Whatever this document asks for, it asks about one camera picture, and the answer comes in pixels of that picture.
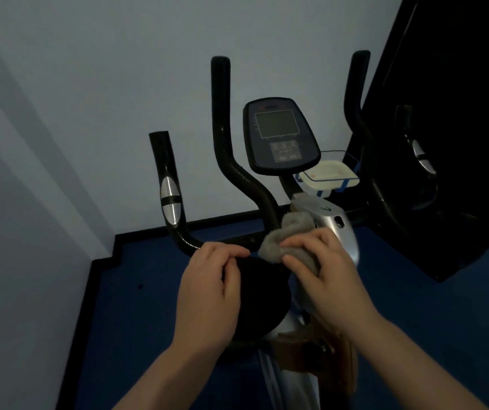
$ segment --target person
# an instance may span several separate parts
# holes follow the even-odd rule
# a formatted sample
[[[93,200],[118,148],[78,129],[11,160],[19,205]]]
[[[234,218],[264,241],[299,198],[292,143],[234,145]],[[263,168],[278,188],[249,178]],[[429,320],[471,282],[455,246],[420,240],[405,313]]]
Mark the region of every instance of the person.
[[[487,409],[378,313],[353,261],[330,229],[296,234],[281,246],[303,247],[317,256],[318,277],[295,257],[286,255],[283,263],[309,294],[319,321],[349,338],[405,409]],[[195,252],[182,275],[172,344],[113,410],[185,410],[192,405],[235,332],[240,308],[235,257],[249,254],[224,243],[205,243]]]

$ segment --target black handlebar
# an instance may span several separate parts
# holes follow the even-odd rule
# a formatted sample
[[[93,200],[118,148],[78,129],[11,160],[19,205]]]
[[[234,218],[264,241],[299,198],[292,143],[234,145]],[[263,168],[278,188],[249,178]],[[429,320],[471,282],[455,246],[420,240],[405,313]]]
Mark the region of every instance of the black handlebar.
[[[195,250],[202,246],[203,242],[192,237],[188,231],[171,138],[169,133],[163,130],[151,133],[149,141],[152,144],[155,165],[157,166],[165,224],[178,248],[191,256]]]
[[[231,183],[253,200],[262,214],[266,232],[281,227],[278,205],[273,195],[245,171],[233,156],[230,129],[231,63],[227,57],[211,60],[212,134],[214,154],[221,172]]]
[[[358,135],[363,143],[373,139],[372,134],[364,120],[360,108],[360,100],[364,91],[364,81],[370,63],[370,52],[359,50],[353,54],[350,60],[349,75],[345,88],[344,113],[349,128]]]

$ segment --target blue carpet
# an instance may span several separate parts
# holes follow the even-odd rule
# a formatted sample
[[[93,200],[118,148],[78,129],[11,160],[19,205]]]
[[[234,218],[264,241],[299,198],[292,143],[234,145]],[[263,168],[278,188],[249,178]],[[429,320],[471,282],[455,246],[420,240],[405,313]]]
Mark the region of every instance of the blue carpet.
[[[260,230],[247,221],[194,232],[203,241]],[[489,252],[438,284],[367,228],[357,229],[359,272],[379,311],[489,406]],[[78,410],[110,410],[171,342],[180,276],[188,262],[169,238],[125,245],[104,272],[79,381]],[[397,409],[360,362],[357,409]],[[270,410],[256,355],[219,365],[193,410]]]

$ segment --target finger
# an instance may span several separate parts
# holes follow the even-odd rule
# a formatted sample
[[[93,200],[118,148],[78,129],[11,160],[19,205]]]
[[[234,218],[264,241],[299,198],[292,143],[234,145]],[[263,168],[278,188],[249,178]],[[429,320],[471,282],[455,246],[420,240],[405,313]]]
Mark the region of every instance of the finger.
[[[310,252],[314,253],[319,262],[323,263],[328,260],[330,256],[330,249],[319,238],[310,233],[295,234],[289,238],[283,240],[280,244],[283,248],[293,247],[302,248],[305,247]]]
[[[224,299],[238,312],[241,306],[241,272],[235,258],[227,262],[224,270]]]
[[[309,296],[314,297],[322,289],[322,282],[320,279],[313,275],[307,266],[294,256],[284,255],[282,257],[282,262],[287,268],[295,273]]]
[[[189,261],[190,265],[191,264],[202,265],[214,252],[214,250],[216,250],[216,248],[219,248],[224,245],[225,244],[220,241],[204,242],[203,246],[201,246],[198,250],[195,250],[195,253],[193,254],[192,258]]]
[[[332,251],[339,250],[343,247],[336,234],[328,227],[316,228],[311,234],[323,241]]]
[[[232,257],[248,257],[250,250],[237,246],[236,244],[224,244],[216,248],[206,263],[209,265],[209,269],[219,269],[224,266],[227,261]]]

